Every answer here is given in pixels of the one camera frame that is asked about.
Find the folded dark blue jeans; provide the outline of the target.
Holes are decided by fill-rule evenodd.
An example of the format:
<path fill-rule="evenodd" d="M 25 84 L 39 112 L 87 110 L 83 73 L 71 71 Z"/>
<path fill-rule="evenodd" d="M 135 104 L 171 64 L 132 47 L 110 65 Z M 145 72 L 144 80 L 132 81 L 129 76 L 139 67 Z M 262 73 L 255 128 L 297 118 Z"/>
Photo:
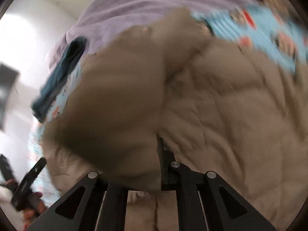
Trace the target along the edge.
<path fill-rule="evenodd" d="M 85 37 L 77 37 L 68 45 L 45 85 L 41 88 L 40 95 L 32 102 L 33 116 L 40 123 L 44 122 L 51 104 L 66 84 L 70 73 L 78 64 L 86 45 L 87 39 Z"/>

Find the purple bed cover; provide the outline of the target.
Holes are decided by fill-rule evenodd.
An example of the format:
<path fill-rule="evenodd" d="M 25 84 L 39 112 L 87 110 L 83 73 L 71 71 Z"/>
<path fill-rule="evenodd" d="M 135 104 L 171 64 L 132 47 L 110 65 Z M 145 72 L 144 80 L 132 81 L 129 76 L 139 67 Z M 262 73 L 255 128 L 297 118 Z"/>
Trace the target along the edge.
<path fill-rule="evenodd" d="M 94 0 L 60 38 L 51 52 L 48 67 L 53 70 L 67 46 L 79 36 L 87 39 L 85 53 L 94 53 L 125 29 L 154 22 L 177 7 L 210 13 L 249 3 L 252 0 Z"/>

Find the wall mounted monitor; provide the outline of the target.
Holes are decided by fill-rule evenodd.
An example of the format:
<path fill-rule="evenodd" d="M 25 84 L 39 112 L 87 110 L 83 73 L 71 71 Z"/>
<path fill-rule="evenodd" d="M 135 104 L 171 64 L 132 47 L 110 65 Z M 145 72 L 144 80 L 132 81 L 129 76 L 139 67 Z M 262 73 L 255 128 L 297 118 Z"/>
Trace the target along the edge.
<path fill-rule="evenodd" d="M 4 129 L 10 92 L 19 77 L 19 71 L 1 63 L 0 66 L 0 126 Z"/>

